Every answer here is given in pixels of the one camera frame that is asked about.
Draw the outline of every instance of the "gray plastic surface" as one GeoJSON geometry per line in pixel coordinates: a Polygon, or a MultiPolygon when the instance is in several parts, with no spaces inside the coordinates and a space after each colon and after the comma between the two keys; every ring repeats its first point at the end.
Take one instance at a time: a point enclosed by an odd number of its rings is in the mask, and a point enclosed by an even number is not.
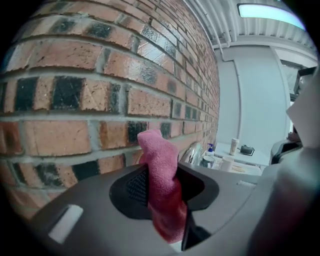
{"type": "MultiPolygon", "coordinates": [[[[241,255],[267,204],[278,165],[265,168],[262,176],[207,169],[188,163],[186,167],[207,175],[219,185],[219,195],[205,210],[193,212],[195,223],[213,234],[183,255],[241,255]],[[256,187],[239,185],[245,181],[256,187]]],[[[81,255],[174,255],[150,220],[125,217],[111,203],[109,189],[120,177],[139,168],[122,170],[83,180],[50,202],[32,219],[31,226],[45,244],[64,254],[81,255]],[[84,212],[63,245],[48,237],[50,224],[68,204],[84,212]]]]}

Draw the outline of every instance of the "black mesh grille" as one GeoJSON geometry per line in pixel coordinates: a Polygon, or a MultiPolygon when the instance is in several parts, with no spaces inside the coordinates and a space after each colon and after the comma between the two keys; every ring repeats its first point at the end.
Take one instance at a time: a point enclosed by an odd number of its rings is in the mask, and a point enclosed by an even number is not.
{"type": "Polygon", "coordinates": [[[126,183],[125,190],[131,199],[143,206],[148,206],[148,171],[144,170],[126,183]]]}

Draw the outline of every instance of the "white wall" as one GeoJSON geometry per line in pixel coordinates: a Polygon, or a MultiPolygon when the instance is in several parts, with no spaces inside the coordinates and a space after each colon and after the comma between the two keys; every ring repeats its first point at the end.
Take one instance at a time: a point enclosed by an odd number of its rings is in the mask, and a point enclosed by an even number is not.
{"type": "Polygon", "coordinates": [[[223,62],[219,50],[215,52],[220,80],[217,141],[230,143],[239,136],[241,145],[269,156],[273,144],[284,140],[290,129],[289,88],[275,50],[269,46],[223,49],[224,59],[234,60],[238,67],[241,90],[234,62],[223,62]]]}

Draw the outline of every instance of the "machine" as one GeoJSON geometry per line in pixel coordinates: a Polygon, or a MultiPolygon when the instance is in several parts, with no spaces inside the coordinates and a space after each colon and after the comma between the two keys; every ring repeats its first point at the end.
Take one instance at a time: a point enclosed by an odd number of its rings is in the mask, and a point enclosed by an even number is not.
{"type": "MultiPolygon", "coordinates": [[[[294,159],[266,167],[262,176],[180,162],[177,176],[188,206],[181,254],[272,253],[317,199],[319,155],[302,149],[294,159]]],[[[177,254],[153,227],[147,202],[148,167],[134,165],[79,182],[41,209],[30,227],[61,255],[177,254]]]]}

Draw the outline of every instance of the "brick wall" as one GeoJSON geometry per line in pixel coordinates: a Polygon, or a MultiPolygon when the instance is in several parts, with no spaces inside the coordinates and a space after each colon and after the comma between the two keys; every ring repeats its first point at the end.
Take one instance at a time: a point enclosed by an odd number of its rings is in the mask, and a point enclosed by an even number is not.
{"type": "Polygon", "coordinates": [[[0,175],[26,218],[88,177],[134,165],[158,128],[180,156],[216,139],[214,53],[182,0],[45,1],[0,83],[0,175]]]}

